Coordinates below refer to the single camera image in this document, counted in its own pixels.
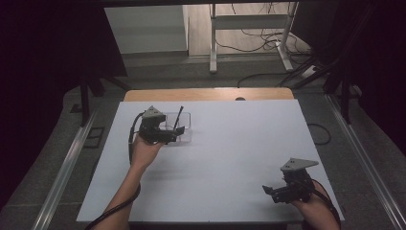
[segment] black curtain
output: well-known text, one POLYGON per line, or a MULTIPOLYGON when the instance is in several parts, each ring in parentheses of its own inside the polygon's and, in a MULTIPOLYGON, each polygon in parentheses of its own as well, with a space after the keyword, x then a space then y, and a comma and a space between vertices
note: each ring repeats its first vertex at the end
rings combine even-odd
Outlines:
MULTIPOLYGON (((329 62, 343 48, 355 19, 367 1, 340 1, 329 41, 334 46, 322 61, 329 62)), ((352 84, 362 91, 359 104, 406 154, 406 5, 401 0, 377 1, 360 38, 346 57, 352 84)))
POLYGON ((126 71, 100 6, 10 1, 0 15, 3 206, 53 131, 64 94, 81 77, 97 82, 126 71))

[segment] white desk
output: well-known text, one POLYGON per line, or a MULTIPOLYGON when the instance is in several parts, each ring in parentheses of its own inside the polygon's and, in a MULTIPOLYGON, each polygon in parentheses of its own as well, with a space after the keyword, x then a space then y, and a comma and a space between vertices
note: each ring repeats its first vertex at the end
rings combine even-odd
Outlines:
POLYGON ((98 217, 116 193, 129 167, 129 129, 151 105, 164 112, 183 105, 192 115, 192 141, 162 147, 142 179, 130 221, 301 221, 293 206, 275 204, 261 187, 285 186, 280 167, 290 157, 320 162, 307 171, 339 208, 296 100, 121 103, 77 221, 98 217))

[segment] wooden board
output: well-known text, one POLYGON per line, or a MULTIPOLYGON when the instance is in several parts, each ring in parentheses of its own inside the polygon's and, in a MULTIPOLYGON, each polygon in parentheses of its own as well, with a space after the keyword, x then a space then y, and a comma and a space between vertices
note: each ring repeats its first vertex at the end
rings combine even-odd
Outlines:
POLYGON ((130 90, 125 102, 234 101, 294 99, 288 88, 194 88, 130 90))

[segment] table leg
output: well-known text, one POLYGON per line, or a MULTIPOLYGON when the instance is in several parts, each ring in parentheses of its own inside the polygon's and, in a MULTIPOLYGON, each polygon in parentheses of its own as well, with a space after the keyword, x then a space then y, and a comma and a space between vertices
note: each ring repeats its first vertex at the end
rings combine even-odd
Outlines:
POLYGON ((212 43, 210 46, 210 73, 217 72, 217 44, 215 42, 215 4, 212 8, 212 43))
POLYGON ((293 18, 295 17, 295 11, 298 6, 297 2, 294 2, 292 6, 289 8, 289 12, 287 13, 286 24, 284 25, 284 30, 282 34, 281 42, 277 42, 276 45, 278 47, 278 52, 282 59, 282 63, 284 65, 284 69, 286 71, 293 71, 292 63, 290 63, 289 56, 286 53, 286 40, 289 36, 290 28, 292 27, 293 18))

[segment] desk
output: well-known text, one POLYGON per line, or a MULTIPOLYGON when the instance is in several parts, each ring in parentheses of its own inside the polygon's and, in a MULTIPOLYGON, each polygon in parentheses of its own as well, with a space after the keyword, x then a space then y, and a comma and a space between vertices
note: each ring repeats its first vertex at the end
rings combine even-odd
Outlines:
POLYGON ((187 145, 161 149, 142 179, 143 189, 130 221, 299 222, 302 216, 293 206, 275 204, 261 187, 284 186, 280 167, 290 157, 320 163, 308 172, 325 185, 339 207, 299 104, 289 92, 269 88, 128 92, 117 111, 78 221, 95 219, 117 191, 129 167, 126 141, 134 114, 152 103, 167 112, 183 105, 192 115, 193 137, 187 145), (233 102, 235 97, 254 101, 233 102))

